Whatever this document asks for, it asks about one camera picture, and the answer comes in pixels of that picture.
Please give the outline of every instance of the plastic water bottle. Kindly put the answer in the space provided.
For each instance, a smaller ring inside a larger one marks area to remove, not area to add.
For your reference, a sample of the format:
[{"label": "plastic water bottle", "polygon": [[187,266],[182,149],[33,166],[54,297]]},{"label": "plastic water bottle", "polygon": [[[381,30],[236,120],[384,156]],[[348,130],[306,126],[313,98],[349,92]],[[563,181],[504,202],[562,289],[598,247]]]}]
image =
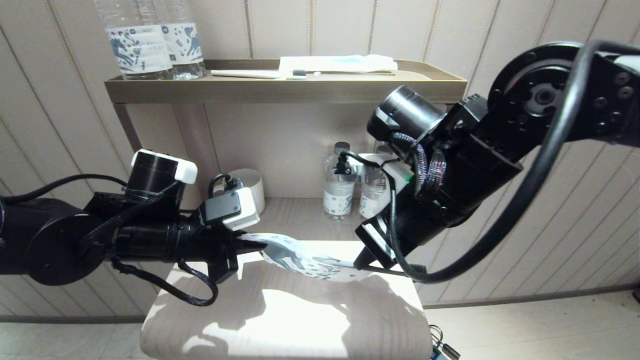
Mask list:
[{"label": "plastic water bottle", "polygon": [[[385,145],[376,149],[376,154],[392,154]],[[364,218],[376,216],[389,203],[390,194],[387,186],[387,176],[378,168],[363,167],[362,191],[360,196],[360,215]]]},{"label": "plastic water bottle", "polygon": [[94,1],[125,80],[174,78],[153,0]]},{"label": "plastic water bottle", "polygon": [[176,80],[204,76],[200,35],[187,0],[155,0]]},{"label": "plastic water bottle", "polygon": [[346,158],[339,158],[342,151],[350,150],[351,146],[346,142],[337,142],[333,147],[334,154],[329,156],[324,162],[324,213],[335,221],[342,221],[351,214],[351,202],[353,200],[353,188],[355,182],[345,181],[346,174],[335,174],[338,172],[349,172],[351,167],[345,163]]}]

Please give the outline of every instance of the bolt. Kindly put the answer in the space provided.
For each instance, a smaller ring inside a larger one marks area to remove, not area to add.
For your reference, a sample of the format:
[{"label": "bolt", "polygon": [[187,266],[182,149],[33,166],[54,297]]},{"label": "bolt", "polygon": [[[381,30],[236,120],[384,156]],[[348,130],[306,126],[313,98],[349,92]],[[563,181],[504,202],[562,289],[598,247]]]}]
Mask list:
[{"label": "bolt", "polygon": [[597,97],[594,101],[593,101],[593,107],[596,109],[604,109],[607,104],[609,103],[609,101],[607,101],[606,98],[604,97]]},{"label": "bolt", "polygon": [[556,94],[549,89],[542,89],[536,94],[536,102],[540,105],[547,105],[553,102]]},{"label": "bolt", "polygon": [[617,111],[614,111],[609,114],[609,122],[611,124],[617,124],[620,122],[621,119],[622,119],[622,114]]},{"label": "bolt", "polygon": [[634,89],[631,86],[625,86],[618,90],[618,98],[620,99],[628,99],[631,95],[634,94]]},{"label": "bolt", "polygon": [[489,94],[489,98],[491,98],[492,100],[497,100],[497,99],[500,99],[501,95],[502,95],[502,92],[500,90],[493,89]]},{"label": "bolt", "polygon": [[537,74],[531,74],[529,76],[529,85],[535,85],[538,83],[538,75]]},{"label": "bolt", "polygon": [[515,104],[516,102],[520,101],[520,96],[518,96],[518,94],[513,94],[510,98],[509,98],[509,102],[511,104]]},{"label": "bolt", "polygon": [[608,125],[606,122],[599,122],[595,125],[594,130],[596,133],[601,134],[605,130],[607,130],[607,128],[608,128]]},{"label": "bolt", "polygon": [[619,72],[616,74],[616,77],[614,78],[613,82],[616,83],[616,85],[624,85],[627,83],[627,81],[629,81],[629,73],[628,72]]},{"label": "bolt", "polygon": [[530,53],[527,53],[527,54],[524,56],[524,60],[525,60],[527,63],[530,63],[530,62],[534,61],[534,60],[536,59],[536,57],[538,57],[538,56],[536,55],[536,53],[534,53],[533,51],[531,51]]},{"label": "bolt", "polygon": [[542,113],[545,115],[549,115],[549,114],[553,114],[555,110],[556,110],[555,106],[547,106],[546,108],[542,109]]}]

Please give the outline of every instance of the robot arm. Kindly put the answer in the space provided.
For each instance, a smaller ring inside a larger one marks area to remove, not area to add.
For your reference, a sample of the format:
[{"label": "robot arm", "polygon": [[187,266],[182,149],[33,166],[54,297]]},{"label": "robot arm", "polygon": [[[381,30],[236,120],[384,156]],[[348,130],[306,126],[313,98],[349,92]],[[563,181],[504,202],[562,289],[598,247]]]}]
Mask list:
[{"label": "robot arm", "polygon": [[[594,138],[640,146],[639,92],[640,49],[610,42],[554,43],[527,51],[499,74],[488,100],[473,95],[447,113],[413,90],[398,88],[375,110],[367,131],[387,142],[400,160],[371,162],[342,153],[380,167],[391,185],[390,204],[356,230],[365,244],[356,267],[370,270],[376,260],[385,269],[399,263],[419,282],[446,281],[467,271],[517,223],[565,141]],[[406,262],[413,249],[472,216],[522,171],[518,160],[540,144],[514,199],[469,252],[433,274]],[[400,176],[400,162],[413,170],[408,183]],[[132,166],[124,194],[96,193],[84,209],[36,199],[50,188],[0,199],[0,274],[29,274],[40,283],[62,285],[110,259],[121,272],[190,304],[212,304],[216,283],[237,270],[236,256],[264,248],[238,239],[240,229],[258,221],[249,189],[227,178],[223,195],[210,194],[187,216],[179,206],[185,185],[195,181],[194,164],[140,151]],[[121,263],[126,260],[176,262],[203,280],[212,297],[190,297]],[[209,275],[187,261],[207,262]]]},{"label": "robot arm", "polygon": [[[377,259],[385,268],[399,263],[417,282],[452,279],[510,232],[565,141],[593,138],[639,147],[639,54],[636,47],[612,42],[543,45],[504,68],[488,101],[473,95],[448,113],[406,87],[397,89],[376,109],[367,130],[412,163],[417,175],[356,230],[367,246],[356,265]],[[433,274],[404,260],[445,228],[464,222],[522,170],[517,161],[540,144],[514,198],[462,258]]]}]

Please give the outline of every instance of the striped wallpaper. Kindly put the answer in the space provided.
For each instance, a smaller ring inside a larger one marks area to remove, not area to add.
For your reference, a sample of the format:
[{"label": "striped wallpaper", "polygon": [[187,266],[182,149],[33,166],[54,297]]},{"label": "striped wallpaper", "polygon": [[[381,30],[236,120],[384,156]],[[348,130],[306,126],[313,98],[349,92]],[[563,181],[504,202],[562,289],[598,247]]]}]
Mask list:
[{"label": "striped wallpaper", "polygon": [[[467,78],[468,94],[486,95],[510,59],[538,44],[594,38],[640,44],[637,0],[191,4],[206,58],[384,54],[426,61]],[[0,193],[28,192],[80,172],[126,178],[132,149],[103,84],[118,69],[94,4],[2,1],[0,35]],[[140,116],[180,116],[169,105],[138,108]],[[216,128],[215,119],[209,122]],[[524,159],[525,167],[533,157]],[[508,239],[459,278],[419,286],[423,304],[526,297],[640,279],[640,151],[583,141],[565,145],[556,165]],[[417,249],[412,259],[431,270],[455,260],[486,231],[521,180],[501,188],[468,222]],[[94,191],[117,190],[83,181],[51,196],[82,207]],[[164,264],[142,266],[159,274],[168,270]],[[107,265],[61,287],[42,286],[26,276],[2,276],[0,318],[143,316],[156,294],[153,286]]]}]

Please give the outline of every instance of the floor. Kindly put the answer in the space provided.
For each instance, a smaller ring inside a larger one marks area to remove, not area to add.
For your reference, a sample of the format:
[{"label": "floor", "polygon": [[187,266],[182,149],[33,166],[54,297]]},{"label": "floor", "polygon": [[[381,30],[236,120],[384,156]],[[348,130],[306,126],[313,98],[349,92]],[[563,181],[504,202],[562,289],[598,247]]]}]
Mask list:
[{"label": "floor", "polygon": [[[640,304],[631,291],[424,312],[464,360],[639,359]],[[0,359],[148,359],[140,328],[0,323]]]},{"label": "floor", "polygon": [[463,360],[640,359],[631,291],[424,312]]}]

